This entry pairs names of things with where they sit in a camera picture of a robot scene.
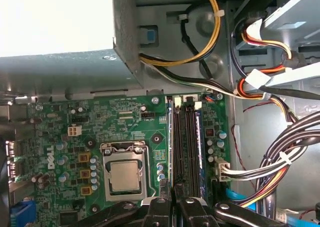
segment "white wire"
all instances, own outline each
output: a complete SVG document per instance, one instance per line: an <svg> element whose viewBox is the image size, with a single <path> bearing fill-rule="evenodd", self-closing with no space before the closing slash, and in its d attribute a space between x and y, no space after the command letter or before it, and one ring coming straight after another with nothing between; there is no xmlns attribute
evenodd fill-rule
<svg viewBox="0 0 320 227"><path fill-rule="evenodd" d="M298 154L297 156L293 157L293 158L291 159L291 161L295 161L296 159L298 159L298 158L304 153L304 151L305 151L307 148L308 148L308 147L305 146L305 147L303 148L303 151L302 151L300 154ZM266 172L266 173L263 173L263 174L260 174L260 175L254 176L254 177L249 177L249 178L232 178L232 177L231 177L231 179L232 179L233 181L251 181L251 180L255 180L255 179L260 179L260 178L263 178L263 177L266 177L266 176L269 176L269 175L271 175L271 174L273 174L273 173L278 172L279 170L281 170L282 168L284 168L286 165L288 165L287 162L284 163L283 165L279 166L278 168L273 169L272 171L269 171L269 172Z"/></svg>
<svg viewBox="0 0 320 227"><path fill-rule="evenodd" d="M295 155L298 151L300 150L300 148L295 148L294 150L292 150L287 156L290 159L293 155ZM285 159L280 159L277 162L267 165L265 167L261 167L261 168L256 168L256 169L250 169L250 170L232 170L232 169L228 169L225 168L224 166L222 166L222 172L226 173L226 174L230 174L230 175L241 175L241 174L251 174L252 172L255 171L261 171L261 170L265 170L265 169L269 169L272 168L273 166L277 166L279 164L281 164L282 162L286 162Z"/></svg>
<svg viewBox="0 0 320 227"><path fill-rule="evenodd" d="M159 69L157 69L155 66L153 66L152 64L149 64L149 63L146 63L144 62L143 60L141 60L141 62L143 64L145 64L146 66L150 67L151 69L157 71L160 75L162 75L163 77L165 77L166 79L170 80L171 82L174 82L174 83L177 83L177 84L182 84L182 85L187 85L187 86L196 86L196 87L205 87L207 89L211 89L211 90L214 90L214 91L217 91L217 92L220 92L222 94L225 94L225 95L228 95L228 96L231 96L233 98L238 98L238 99L242 99L242 100L247 100L247 98L245 97L241 97L241 96L238 96L238 95L235 95L233 93L228 93L218 87L215 87L215 86L212 86L212 85L209 85L209 84L205 84L205 83L189 83L189 82L184 82L184 81L176 81L175 79L167 76L165 73L162 73Z"/></svg>

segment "red wire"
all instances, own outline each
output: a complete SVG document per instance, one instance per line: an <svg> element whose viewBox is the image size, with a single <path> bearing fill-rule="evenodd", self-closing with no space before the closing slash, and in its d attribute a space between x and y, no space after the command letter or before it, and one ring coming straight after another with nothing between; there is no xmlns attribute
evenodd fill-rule
<svg viewBox="0 0 320 227"><path fill-rule="evenodd" d="M248 111L248 110L251 110L251 109L253 109L253 108L255 108L255 107L265 106L265 105L269 105L269 104L273 104L273 103L272 103L272 102L257 103L256 105L253 105L253 106L250 106L250 107L248 107L248 108L245 108L245 109L243 110L243 113L246 112L246 111ZM233 137L233 141L234 141L235 152L236 152L236 155L237 155L237 157L238 157L238 159L239 159L239 163L240 163L240 165L242 166L242 169L243 169L244 171L247 171L247 169L246 169L246 167L245 167L245 165L244 165L244 162L243 162L243 160L242 160L242 158L241 158L241 156L240 156L240 153L239 153L239 148L238 148L238 144L237 144L237 140L236 140L236 136L235 136L235 124L231 127L231 133L232 133L232 137ZM250 180L250 183L251 183L253 189L256 190L255 184L253 183L252 180Z"/></svg>
<svg viewBox="0 0 320 227"><path fill-rule="evenodd" d="M302 213L300 214L300 216L299 216L299 220L302 220L302 218L304 217L305 214L307 214L307 213L309 213L309 212L312 212L312 211L315 211L315 209L314 209L314 208L313 208L313 209L308 209L308 210L302 212Z"/></svg>

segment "cable connector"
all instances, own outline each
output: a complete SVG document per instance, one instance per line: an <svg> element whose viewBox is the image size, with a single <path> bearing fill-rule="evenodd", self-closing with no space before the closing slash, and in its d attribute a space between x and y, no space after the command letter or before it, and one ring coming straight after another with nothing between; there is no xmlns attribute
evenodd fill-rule
<svg viewBox="0 0 320 227"><path fill-rule="evenodd" d="M222 167L230 169L230 163L225 161L223 158L217 158L214 162L215 177L219 182L231 181L230 177L222 175Z"/></svg>

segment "wire bundle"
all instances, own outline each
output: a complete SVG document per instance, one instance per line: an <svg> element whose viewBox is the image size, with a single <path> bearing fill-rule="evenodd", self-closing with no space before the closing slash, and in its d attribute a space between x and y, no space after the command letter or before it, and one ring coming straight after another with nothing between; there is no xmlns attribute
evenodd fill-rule
<svg viewBox="0 0 320 227"><path fill-rule="evenodd" d="M320 129L306 130L320 124L320 111L300 120L297 120L292 114L290 117L293 124L287 127L271 144L260 168L247 171L223 169L224 174L233 180L256 179L256 192L248 198L235 200L242 207L247 207L273 193L287 173L290 162L300 158L308 146L320 143ZM281 158L281 152L286 153L287 159Z"/></svg>
<svg viewBox="0 0 320 227"><path fill-rule="evenodd" d="M204 47L204 49L201 52L199 52L198 54L196 54L195 56L193 56L191 58L187 58L187 59L183 59L183 60L176 60L176 61L159 59L159 58L148 56L146 54L140 54L140 59L142 61L144 61L145 63L151 64L154 66L169 67L169 66L182 65L182 64L186 64L186 63L198 62L200 60L203 60L207 56L209 56L214 49L214 46L217 42L220 28L221 28L221 17L219 15L217 15L217 13L219 11L218 3L216 0L209 0L209 1L212 6L213 13L215 13L214 29L213 29L212 36L211 36L208 44Z"/></svg>

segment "green circuit board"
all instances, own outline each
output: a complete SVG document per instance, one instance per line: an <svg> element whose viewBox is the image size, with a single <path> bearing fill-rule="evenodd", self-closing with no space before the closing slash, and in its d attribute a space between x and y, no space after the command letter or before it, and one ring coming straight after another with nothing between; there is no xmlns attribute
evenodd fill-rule
<svg viewBox="0 0 320 227"><path fill-rule="evenodd" d="M203 94L198 93L198 96L202 98ZM157 164L163 165L162 173L166 178L169 175L167 111L164 95L111 96L30 104L28 117L34 122L35 137L19 142L17 146L24 149L24 157L16 157L15 160L23 163L23 174L16 179L18 181L30 180L39 173L49 175L47 186L39 188L36 184L37 222L34 226L64 226L65 219L80 220L113 204L106 200L102 143L145 141L149 149L151 184L151 187L147 186L147 195L151 196L155 189L157 196ZM212 156L229 161L228 138L224 139L223 148L215 146L217 132L228 130L224 99L202 100L201 111L204 142L212 140ZM81 126L80 135L68 136L68 127L72 125ZM207 130L213 130L213 135L207 136ZM77 135L80 130L74 131L73 134ZM204 146L206 154L203 158L206 160L208 148ZM97 188L83 192L83 188L92 186L92 177L88 173L93 170L97 173Z"/></svg>

